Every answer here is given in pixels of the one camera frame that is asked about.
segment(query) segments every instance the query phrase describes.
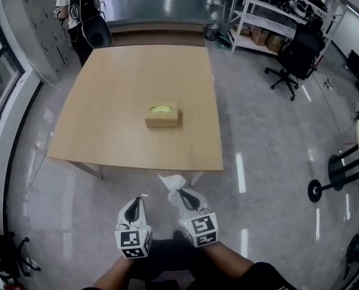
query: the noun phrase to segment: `chair backrest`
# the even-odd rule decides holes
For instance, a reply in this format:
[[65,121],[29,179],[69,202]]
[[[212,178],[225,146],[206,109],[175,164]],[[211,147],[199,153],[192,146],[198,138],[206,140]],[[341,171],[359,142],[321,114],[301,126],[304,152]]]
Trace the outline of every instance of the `chair backrest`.
[[293,41],[277,57],[292,75],[306,79],[316,57],[325,48],[323,33],[312,25],[299,24]]

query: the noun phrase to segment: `black pants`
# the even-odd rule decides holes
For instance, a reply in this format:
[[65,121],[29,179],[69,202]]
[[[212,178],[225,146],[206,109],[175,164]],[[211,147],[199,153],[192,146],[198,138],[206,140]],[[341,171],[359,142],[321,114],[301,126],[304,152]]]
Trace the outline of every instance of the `black pants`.
[[149,283],[164,271],[188,269],[195,281],[188,287],[193,289],[228,289],[234,279],[221,272],[201,248],[195,248],[186,238],[153,240],[149,256],[138,259],[132,266],[129,278]]
[[83,36],[81,24],[69,29],[68,32],[70,34],[72,47],[80,59],[80,64],[83,66],[92,53],[92,47]]

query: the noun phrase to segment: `concrete floor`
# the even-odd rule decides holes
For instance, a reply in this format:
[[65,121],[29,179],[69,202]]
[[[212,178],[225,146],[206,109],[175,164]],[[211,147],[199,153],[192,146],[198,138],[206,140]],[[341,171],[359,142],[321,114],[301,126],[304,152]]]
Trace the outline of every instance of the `concrete floor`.
[[[209,20],[221,11],[206,0],[191,1],[195,11],[190,4],[179,11],[184,0],[106,0],[106,14],[112,21],[131,15]],[[245,50],[232,54],[212,42],[207,46],[224,171],[205,174],[196,185],[216,212],[220,240],[255,262],[270,262],[296,287],[339,289],[346,248],[359,232],[359,182],[340,192],[325,191],[316,204],[308,199],[307,185],[314,178],[326,184],[329,156],[356,141],[355,79],[325,58],[291,102],[286,86],[270,89],[277,78],[264,69],[280,69],[274,57]],[[79,71],[75,59],[57,84],[62,92],[49,85],[41,89],[13,162],[8,229],[17,240],[30,236],[25,252],[42,267],[42,272],[22,279],[27,289],[91,286],[120,256],[114,237],[117,214],[133,197],[147,195],[154,239],[170,237],[177,227],[167,188],[158,178],[173,172],[105,167],[105,178],[98,181],[47,158],[57,118]],[[326,78],[334,89],[324,87]],[[238,184],[239,155],[245,193]]]

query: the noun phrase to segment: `white robot device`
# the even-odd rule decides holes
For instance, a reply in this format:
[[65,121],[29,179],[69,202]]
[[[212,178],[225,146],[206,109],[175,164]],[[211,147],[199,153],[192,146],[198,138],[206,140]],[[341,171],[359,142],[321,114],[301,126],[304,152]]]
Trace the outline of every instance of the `white robot device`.
[[182,188],[171,193],[169,201],[179,208],[179,224],[194,247],[218,241],[216,214],[212,213],[203,195]]
[[118,214],[115,231],[118,248],[126,258],[147,257],[152,243],[151,227],[147,225],[143,200],[129,201]]

